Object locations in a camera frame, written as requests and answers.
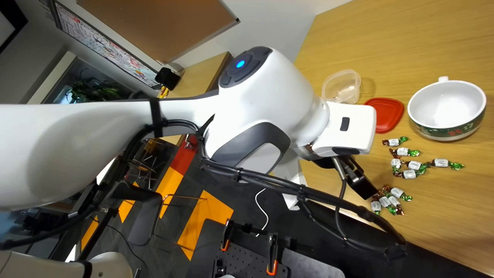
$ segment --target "blue indicator light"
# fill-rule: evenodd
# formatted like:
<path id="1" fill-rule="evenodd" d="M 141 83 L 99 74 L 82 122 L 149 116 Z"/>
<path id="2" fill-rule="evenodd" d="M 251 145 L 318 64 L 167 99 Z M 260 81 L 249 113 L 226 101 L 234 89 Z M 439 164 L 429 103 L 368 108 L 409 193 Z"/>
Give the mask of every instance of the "blue indicator light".
<path id="1" fill-rule="evenodd" d="M 246 63 L 246 62 L 245 62 L 244 60 L 241 60 L 241 61 L 239 61 L 239 62 L 237 63 L 236 67 L 237 67 L 237 68 L 241 68 L 241 67 L 243 67 L 243 66 L 244 66 L 244 64 L 245 64 L 245 63 Z"/>

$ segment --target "green plant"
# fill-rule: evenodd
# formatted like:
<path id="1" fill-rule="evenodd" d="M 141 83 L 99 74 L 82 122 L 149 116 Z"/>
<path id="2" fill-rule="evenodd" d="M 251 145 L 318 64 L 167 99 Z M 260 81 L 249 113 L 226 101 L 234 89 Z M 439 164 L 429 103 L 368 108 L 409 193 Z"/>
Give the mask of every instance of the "green plant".
<path id="1" fill-rule="evenodd" d="M 79 79 L 74 82 L 72 89 L 65 93 L 67 98 L 69 93 L 72 93 L 72 99 L 77 103 L 123 99 L 118 84 L 108 81 L 100 82 L 95 77 Z"/>

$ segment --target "bowl rim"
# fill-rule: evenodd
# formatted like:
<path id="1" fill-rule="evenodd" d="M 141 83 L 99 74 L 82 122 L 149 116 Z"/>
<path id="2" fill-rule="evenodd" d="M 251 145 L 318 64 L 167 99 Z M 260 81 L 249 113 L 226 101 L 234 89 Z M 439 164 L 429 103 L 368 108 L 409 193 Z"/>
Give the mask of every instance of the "bowl rim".
<path id="1" fill-rule="evenodd" d="M 412 114 L 410 113 L 410 104 L 412 103 L 412 101 L 415 98 L 415 96 L 417 96 L 420 92 L 422 92 L 423 90 L 425 90 L 425 89 L 427 89 L 429 87 L 432 87 L 432 86 L 437 85 L 437 84 L 443 84 L 443 83 L 463 83 L 463 84 L 467 84 L 467 85 L 470 85 L 470 86 L 476 88 L 477 91 L 482 96 L 482 106 L 481 106 L 481 109 L 479 109 L 479 111 L 477 111 L 477 113 L 475 113 L 475 115 L 473 117 L 471 117 L 468 121 L 465 121 L 464 123 L 461 123 L 459 125 L 455 125 L 455 126 L 452 126 L 452 127 L 448 127 L 448 128 L 440 128 L 440 127 L 436 127 L 436 126 L 426 125 L 426 124 L 423 124 L 420 121 L 416 120 L 412 116 Z M 450 128 L 461 126 L 463 124 L 466 124 L 466 123 L 469 123 L 469 122 L 475 120 L 482 113 L 482 111 L 484 111 L 486 109 L 486 104 L 487 104 L 486 93 L 479 86 L 477 86 L 477 85 L 475 85 L 473 83 L 467 82 L 467 81 L 463 81 L 463 80 L 447 80 L 447 81 L 434 82 L 432 84 L 429 84 L 429 85 L 421 88 L 416 93 L 414 93 L 413 96 L 408 101 L 407 112 L 408 112 L 408 116 L 412 119 L 412 121 L 414 121 L 415 123 L 417 123 L 417 124 L 419 124 L 421 126 L 424 126 L 424 127 L 427 127 L 427 128 L 433 128 L 433 129 L 450 129 Z"/>

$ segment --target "poster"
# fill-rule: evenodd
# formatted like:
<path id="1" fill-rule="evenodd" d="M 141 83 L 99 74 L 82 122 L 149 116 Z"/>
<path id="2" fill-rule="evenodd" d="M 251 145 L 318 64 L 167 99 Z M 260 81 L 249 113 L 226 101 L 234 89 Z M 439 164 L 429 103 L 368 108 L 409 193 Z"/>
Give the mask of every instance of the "poster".
<path id="1" fill-rule="evenodd" d="M 86 47 L 103 56 L 119 68 L 153 87 L 159 85 L 155 80 L 156 71 L 129 54 L 125 49 L 94 29 L 91 25 L 72 13 L 69 9 L 54 1 L 57 25 L 65 33 L 83 43 Z"/>

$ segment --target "cork board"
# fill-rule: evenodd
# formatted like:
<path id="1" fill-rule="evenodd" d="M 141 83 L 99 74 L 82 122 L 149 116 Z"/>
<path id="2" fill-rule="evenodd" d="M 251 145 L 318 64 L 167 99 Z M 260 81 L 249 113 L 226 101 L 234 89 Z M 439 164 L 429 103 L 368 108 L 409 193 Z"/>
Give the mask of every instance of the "cork board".
<path id="1" fill-rule="evenodd" d="M 77 0 L 155 60 L 171 62 L 237 23 L 220 0 Z"/>

